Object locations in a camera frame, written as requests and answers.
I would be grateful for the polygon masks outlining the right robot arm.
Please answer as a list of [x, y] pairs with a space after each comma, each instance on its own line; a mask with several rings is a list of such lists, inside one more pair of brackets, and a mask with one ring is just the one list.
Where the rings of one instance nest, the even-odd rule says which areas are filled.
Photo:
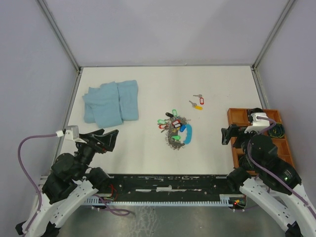
[[278, 193], [282, 203], [265, 192], [242, 167], [227, 175], [227, 189], [241, 192], [265, 210], [283, 229], [287, 237], [314, 237], [316, 235], [316, 209], [309, 202], [302, 179], [289, 163], [277, 155], [277, 146], [264, 133], [276, 124], [261, 131], [248, 132], [245, 127], [231, 124], [222, 128], [222, 144], [235, 137], [234, 146], [241, 148], [246, 161], [253, 167], [263, 183]]

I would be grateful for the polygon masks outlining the loose key red tag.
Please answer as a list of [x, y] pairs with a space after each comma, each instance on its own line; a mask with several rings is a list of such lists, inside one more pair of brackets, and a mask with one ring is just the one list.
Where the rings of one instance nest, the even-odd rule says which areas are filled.
[[204, 98], [203, 98], [202, 94], [197, 94], [197, 95], [194, 95], [194, 96], [199, 98], [199, 104], [200, 105], [204, 105]]

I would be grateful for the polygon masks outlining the green key tag on organizer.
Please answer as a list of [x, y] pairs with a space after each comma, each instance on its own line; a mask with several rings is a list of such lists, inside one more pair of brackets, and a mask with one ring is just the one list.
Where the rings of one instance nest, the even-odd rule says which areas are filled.
[[178, 116], [178, 113], [177, 113], [176, 109], [173, 109], [173, 110], [172, 110], [172, 114], [173, 114], [174, 117], [177, 117], [177, 116]]

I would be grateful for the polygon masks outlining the black key tag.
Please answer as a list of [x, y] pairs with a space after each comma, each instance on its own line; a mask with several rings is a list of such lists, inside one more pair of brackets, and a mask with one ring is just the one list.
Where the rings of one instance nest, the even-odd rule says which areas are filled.
[[170, 118], [174, 117], [174, 115], [171, 114], [171, 113], [165, 113], [165, 115], [168, 116], [168, 117], [170, 117]]

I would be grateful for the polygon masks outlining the light blue folded cloth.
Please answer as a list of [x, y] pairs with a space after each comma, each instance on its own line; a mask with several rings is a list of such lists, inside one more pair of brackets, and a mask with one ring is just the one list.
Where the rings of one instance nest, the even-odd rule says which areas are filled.
[[83, 95], [86, 123], [95, 123], [99, 128], [123, 124], [139, 119], [138, 84], [136, 80], [110, 82], [98, 88], [90, 87]]

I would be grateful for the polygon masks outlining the key yellow tag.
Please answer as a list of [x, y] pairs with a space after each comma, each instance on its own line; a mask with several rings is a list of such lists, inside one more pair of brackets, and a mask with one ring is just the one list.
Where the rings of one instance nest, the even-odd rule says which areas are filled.
[[197, 103], [194, 103], [194, 102], [192, 102], [190, 100], [189, 100], [189, 102], [191, 103], [191, 105], [192, 105], [192, 107], [194, 109], [197, 109], [197, 110], [200, 110], [200, 111], [203, 110], [203, 107], [199, 106]]

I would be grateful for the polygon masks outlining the blue key tag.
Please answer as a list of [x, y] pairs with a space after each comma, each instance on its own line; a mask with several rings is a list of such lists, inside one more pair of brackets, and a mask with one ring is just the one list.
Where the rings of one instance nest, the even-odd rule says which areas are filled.
[[181, 127], [180, 127], [179, 131], [180, 131], [180, 132], [184, 132], [184, 131], [185, 131], [185, 129], [186, 129], [186, 125], [181, 125]]

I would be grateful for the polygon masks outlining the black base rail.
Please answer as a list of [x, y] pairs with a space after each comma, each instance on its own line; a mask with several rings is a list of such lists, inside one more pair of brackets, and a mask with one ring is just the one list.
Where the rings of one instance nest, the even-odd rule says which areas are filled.
[[115, 200], [205, 200], [215, 195], [240, 195], [226, 175], [113, 174], [99, 194]]

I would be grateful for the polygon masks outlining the metal key organizer blue handle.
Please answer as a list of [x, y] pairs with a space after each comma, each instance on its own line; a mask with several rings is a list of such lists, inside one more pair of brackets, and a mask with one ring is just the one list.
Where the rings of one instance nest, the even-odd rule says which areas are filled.
[[[184, 132], [180, 132], [178, 128], [174, 128], [172, 126], [172, 122], [175, 120], [179, 120], [181, 125], [186, 125], [186, 129]], [[186, 145], [189, 145], [192, 141], [193, 136], [193, 127], [189, 123], [189, 119], [186, 119], [182, 116], [167, 118], [167, 119], [158, 119], [157, 124], [161, 133], [165, 134], [165, 140], [167, 145], [173, 150], [180, 150], [184, 148]], [[174, 140], [171, 137], [179, 135], [181, 136], [180, 140]]]

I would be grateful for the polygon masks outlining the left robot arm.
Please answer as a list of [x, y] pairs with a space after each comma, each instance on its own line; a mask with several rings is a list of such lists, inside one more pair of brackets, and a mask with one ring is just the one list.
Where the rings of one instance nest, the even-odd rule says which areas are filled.
[[109, 175], [102, 168], [89, 165], [95, 154], [114, 150], [118, 134], [117, 129], [108, 133], [99, 129], [81, 134], [78, 126], [71, 125], [51, 135], [75, 142], [77, 151], [57, 157], [42, 188], [33, 185], [38, 206], [28, 220], [16, 225], [18, 235], [57, 236], [65, 221], [87, 198], [109, 188]]

